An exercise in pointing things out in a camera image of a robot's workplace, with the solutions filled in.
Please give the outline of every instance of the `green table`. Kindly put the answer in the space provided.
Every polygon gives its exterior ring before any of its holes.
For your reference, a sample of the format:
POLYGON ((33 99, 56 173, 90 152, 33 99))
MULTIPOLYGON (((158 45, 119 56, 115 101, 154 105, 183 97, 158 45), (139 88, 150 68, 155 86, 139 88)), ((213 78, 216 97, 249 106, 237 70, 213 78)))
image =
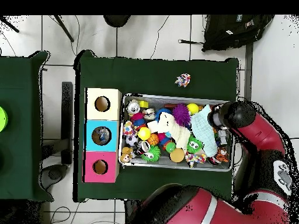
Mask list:
POLYGON ((191 184, 210 190, 225 200, 231 198, 232 170, 228 172, 176 170, 129 166, 120 168, 115 183, 83 183, 82 154, 84 141, 84 88, 118 89, 122 94, 191 97, 235 100, 238 60, 164 61, 128 58, 96 58, 82 51, 75 60, 75 136, 74 200, 84 198, 127 198, 142 200, 168 183, 191 184), (174 84, 176 77, 188 73, 186 88, 174 84))
POLYGON ((47 52, 0 57, 0 106, 8 124, 0 132, 0 199, 51 201, 39 186, 41 65, 47 52))

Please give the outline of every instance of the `gray bin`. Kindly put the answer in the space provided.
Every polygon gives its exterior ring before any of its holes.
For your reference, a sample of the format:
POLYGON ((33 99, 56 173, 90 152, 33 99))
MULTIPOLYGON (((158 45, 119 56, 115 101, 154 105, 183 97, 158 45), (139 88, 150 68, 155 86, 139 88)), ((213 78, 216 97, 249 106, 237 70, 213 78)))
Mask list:
MULTIPOLYGON (((189 104, 189 103, 196 103, 199 105, 216 105, 216 104, 223 104, 227 101, 222 100, 203 100, 203 99, 192 99, 192 98, 181 98, 181 97, 168 97, 168 96, 155 96, 155 95, 146 95, 146 94, 125 94, 123 96, 122 102, 123 106, 126 106, 128 102, 132 99, 136 100, 144 100, 148 102, 148 107, 153 108, 155 110, 155 113, 164 107, 164 104, 167 103, 173 103, 173 104, 189 104)), ((126 139, 123 136, 123 125, 126 123, 127 120, 129 120, 128 112, 126 111, 125 107, 123 107, 123 120, 120 124, 120 142, 119 142, 119 157, 121 156, 121 150, 123 147, 127 146, 126 139)), ((218 171, 218 172, 227 172, 231 170, 233 165, 233 157, 232 154, 234 154, 234 147, 235 147, 235 139, 234 137, 228 133, 227 138, 227 153, 229 154, 229 162, 224 163, 222 162, 219 165, 211 165, 208 161, 205 163, 195 163, 194 167, 190 168, 187 164, 186 160, 183 160, 180 163, 175 163, 170 160, 169 153, 165 150, 162 150, 162 148, 159 146, 161 150, 161 157, 159 158, 159 161, 157 162, 146 162, 141 157, 136 157, 131 160, 131 163, 122 163, 120 160, 119 162, 121 164, 124 164, 125 166, 144 166, 144 167, 164 167, 169 169, 193 169, 193 170, 208 170, 208 171, 218 171)))

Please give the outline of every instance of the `green lid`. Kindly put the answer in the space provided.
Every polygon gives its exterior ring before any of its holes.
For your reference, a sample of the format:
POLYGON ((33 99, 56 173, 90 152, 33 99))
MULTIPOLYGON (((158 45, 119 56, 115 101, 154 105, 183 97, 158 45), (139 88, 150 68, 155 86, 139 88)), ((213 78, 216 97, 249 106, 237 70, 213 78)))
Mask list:
POLYGON ((6 127, 8 122, 8 117, 6 111, 0 107, 0 132, 6 127))

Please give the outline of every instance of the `orange toy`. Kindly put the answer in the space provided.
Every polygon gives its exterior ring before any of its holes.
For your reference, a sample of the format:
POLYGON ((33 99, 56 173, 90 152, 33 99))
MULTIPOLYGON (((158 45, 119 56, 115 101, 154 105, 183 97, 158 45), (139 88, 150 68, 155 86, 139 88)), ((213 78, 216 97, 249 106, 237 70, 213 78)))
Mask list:
POLYGON ((158 135, 152 133, 151 136, 147 139, 147 141, 150 145, 157 145, 159 143, 158 135))

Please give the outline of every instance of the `green spiky ball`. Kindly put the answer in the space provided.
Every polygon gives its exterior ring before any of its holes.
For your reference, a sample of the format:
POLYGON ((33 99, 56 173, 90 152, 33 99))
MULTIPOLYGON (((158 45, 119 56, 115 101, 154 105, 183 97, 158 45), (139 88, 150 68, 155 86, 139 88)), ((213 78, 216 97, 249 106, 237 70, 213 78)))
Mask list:
POLYGON ((190 135, 187 144, 187 151, 191 154, 198 152, 203 147, 203 143, 197 140, 193 135, 190 135))
POLYGON ((156 162, 159 160, 161 151, 158 146, 151 145, 148 152, 141 155, 141 158, 147 162, 156 162))

